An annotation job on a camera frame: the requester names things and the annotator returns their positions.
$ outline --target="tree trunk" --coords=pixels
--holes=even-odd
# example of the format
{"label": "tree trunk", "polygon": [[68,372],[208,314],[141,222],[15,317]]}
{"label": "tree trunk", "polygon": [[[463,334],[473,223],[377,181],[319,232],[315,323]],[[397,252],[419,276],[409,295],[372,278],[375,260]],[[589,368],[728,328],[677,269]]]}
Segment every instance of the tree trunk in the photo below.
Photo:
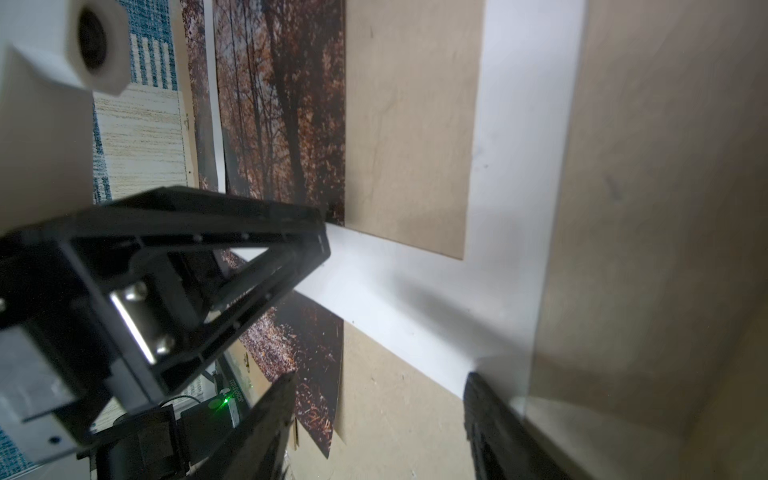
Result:
{"label": "tree trunk", "polygon": [[240,162],[237,160],[237,154],[232,148],[230,132],[223,125],[221,126],[221,135],[224,143],[224,178],[226,179],[227,192],[240,195],[241,197],[249,197],[248,190],[250,185],[248,180],[240,174],[238,168]]}
{"label": "tree trunk", "polygon": [[[266,127],[266,155],[269,159],[275,158],[275,150],[274,150],[274,136],[272,132],[272,120],[270,119],[269,114],[266,111],[266,102],[264,101],[264,92],[261,91],[261,111],[264,112],[264,117],[266,118],[266,121],[264,122],[264,126]],[[274,161],[272,160],[270,164],[267,166],[266,174],[270,178],[270,185],[272,185],[272,172],[273,172],[273,166]],[[280,189],[277,190],[273,189],[273,197],[276,201],[282,201],[282,194],[278,197],[276,195],[276,192],[280,192]]]}
{"label": "tree trunk", "polygon": [[[237,50],[235,49],[235,27],[234,22],[232,21],[232,0],[230,0],[230,36],[232,38],[232,59],[234,60],[234,77],[235,77],[235,95],[237,96],[237,114],[238,118],[240,119],[240,132],[238,135],[238,140],[240,141],[240,154],[243,156],[243,158],[247,158],[245,155],[245,144],[243,143],[243,137],[245,136],[245,125],[243,123],[243,108],[240,106],[240,76],[239,71],[237,70]],[[248,165],[247,161],[245,162],[244,170],[246,173],[246,176],[248,176]],[[245,192],[246,196],[250,197],[250,188],[246,190]]]}
{"label": "tree trunk", "polygon": [[261,112],[259,111],[259,92],[256,89],[256,75],[253,73],[253,64],[250,56],[251,40],[253,36],[250,33],[250,23],[248,22],[249,14],[251,13],[250,5],[248,12],[246,12],[245,4],[243,3],[243,17],[245,18],[245,49],[248,58],[248,78],[250,79],[250,92],[251,99],[253,100],[253,122],[256,124],[256,144],[259,150],[259,170],[261,170],[261,183],[262,183],[262,197],[264,200],[271,200],[272,197],[272,182],[267,176],[269,170],[267,162],[272,162],[272,157],[264,157],[264,142],[261,134]]}
{"label": "tree trunk", "polygon": [[273,28],[274,15],[271,5],[264,9],[266,19],[266,29],[270,36],[270,53],[272,54],[272,69],[274,72],[275,91],[277,100],[280,102],[283,124],[286,128],[286,142],[288,143],[288,156],[290,157],[290,166],[293,173],[294,193],[293,201],[297,204],[306,204],[306,180],[304,178],[304,169],[301,167],[301,150],[299,145],[299,114],[298,102],[293,101],[292,89],[286,85],[285,65],[283,58],[275,45],[275,34]]}

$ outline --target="black metal frame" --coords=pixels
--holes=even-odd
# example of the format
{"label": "black metal frame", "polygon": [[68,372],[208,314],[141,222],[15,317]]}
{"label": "black metal frame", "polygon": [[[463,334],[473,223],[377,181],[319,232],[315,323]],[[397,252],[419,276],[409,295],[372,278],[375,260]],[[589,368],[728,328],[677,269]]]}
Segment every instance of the black metal frame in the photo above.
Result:
{"label": "black metal frame", "polygon": [[476,372],[464,386],[464,428],[477,480],[570,480]]}
{"label": "black metal frame", "polygon": [[281,375],[193,478],[283,478],[283,453],[293,424],[296,385],[295,372]]}
{"label": "black metal frame", "polygon": [[[118,469],[120,467],[114,465],[110,458],[121,456],[121,453],[115,455],[114,450],[121,449],[121,443],[129,437],[137,438],[139,442],[142,440],[152,442],[158,439],[170,441],[170,452],[166,452],[170,455],[162,459],[164,460],[162,465],[152,465],[153,462],[148,461],[149,465],[144,466],[146,469],[145,478],[182,478],[189,471],[186,441],[177,424],[173,406],[168,405],[130,417],[103,432],[99,432],[96,436],[99,446],[88,453],[78,455],[78,458],[89,457],[91,469],[96,469],[98,478],[101,480],[135,478],[138,472],[121,471]],[[157,450],[165,450],[167,447],[168,445],[155,445]]]}
{"label": "black metal frame", "polygon": [[[217,251],[235,247],[267,250],[222,273]],[[0,373],[17,373],[0,397],[18,406],[0,412],[0,426],[35,461],[90,445],[88,427],[111,396],[132,414],[178,393],[329,255],[317,209],[186,187],[9,233],[0,344],[13,335],[21,346],[0,352]],[[22,357],[31,375],[18,374]],[[16,402],[41,393],[48,399]]]}

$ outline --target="wooden panel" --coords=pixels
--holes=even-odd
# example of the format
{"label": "wooden panel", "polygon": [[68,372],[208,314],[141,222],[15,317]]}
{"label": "wooden panel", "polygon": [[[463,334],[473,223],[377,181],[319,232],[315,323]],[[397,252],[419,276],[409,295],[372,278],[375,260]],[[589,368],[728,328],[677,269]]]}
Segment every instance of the wooden panel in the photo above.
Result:
{"label": "wooden panel", "polygon": [[346,227],[462,258],[483,1],[346,13]]}
{"label": "wooden panel", "polygon": [[528,420],[597,478],[674,473],[768,288],[767,15],[589,3]]}
{"label": "wooden panel", "polygon": [[176,80],[179,88],[179,114],[181,137],[184,142],[184,160],[187,166],[187,186],[198,186],[197,145],[194,138],[194,109],[192,108],[192,85],[190,83],[187,41],[184,37],[184,20],[181,17],[179,0],[168,1],[170,28],[174,38],[176,58]]}

